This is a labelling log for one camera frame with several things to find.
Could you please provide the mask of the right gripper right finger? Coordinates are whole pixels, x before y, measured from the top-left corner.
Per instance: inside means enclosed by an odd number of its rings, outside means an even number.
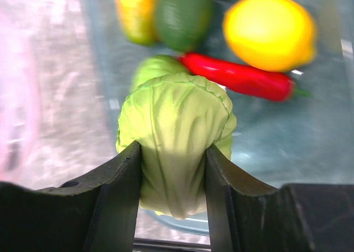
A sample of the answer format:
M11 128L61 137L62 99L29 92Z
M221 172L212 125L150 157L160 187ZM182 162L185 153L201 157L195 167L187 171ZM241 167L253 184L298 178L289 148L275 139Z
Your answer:
M212 251L352 251L353 186L274 188L206 150Z

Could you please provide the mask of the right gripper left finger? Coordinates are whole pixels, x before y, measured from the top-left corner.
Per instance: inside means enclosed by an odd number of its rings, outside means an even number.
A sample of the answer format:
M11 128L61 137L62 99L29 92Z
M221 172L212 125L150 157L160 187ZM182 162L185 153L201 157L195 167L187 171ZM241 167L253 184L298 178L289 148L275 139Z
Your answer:
M140 145L60 187L1 183L2 251L131 251L141 181Z

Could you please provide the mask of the pale green cabbage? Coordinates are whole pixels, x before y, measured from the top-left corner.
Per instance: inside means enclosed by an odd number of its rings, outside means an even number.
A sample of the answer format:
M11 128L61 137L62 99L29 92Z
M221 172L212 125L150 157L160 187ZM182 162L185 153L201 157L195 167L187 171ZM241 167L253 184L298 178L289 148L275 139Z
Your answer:
M142 208L176 219L206 210L204 152L216 145L231 158L232 108L219 85L183 72L152 78L127 96L116 148L140 143Z

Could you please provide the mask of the clear zip top bag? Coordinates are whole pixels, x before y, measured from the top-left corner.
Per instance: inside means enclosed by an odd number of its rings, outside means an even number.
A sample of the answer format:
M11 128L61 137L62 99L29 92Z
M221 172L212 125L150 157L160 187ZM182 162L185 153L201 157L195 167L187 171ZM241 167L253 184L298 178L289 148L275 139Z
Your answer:
M30 40L18 23L24 7L1 0L1 180L15 181L38 136L40 91Z

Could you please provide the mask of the dark green avocado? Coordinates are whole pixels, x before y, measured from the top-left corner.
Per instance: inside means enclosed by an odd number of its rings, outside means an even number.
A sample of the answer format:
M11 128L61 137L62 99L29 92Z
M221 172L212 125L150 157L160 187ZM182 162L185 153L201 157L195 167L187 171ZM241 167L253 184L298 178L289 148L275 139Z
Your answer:
M158 37L175 51L194 51L207 33L213 12L213 0L157 0Z

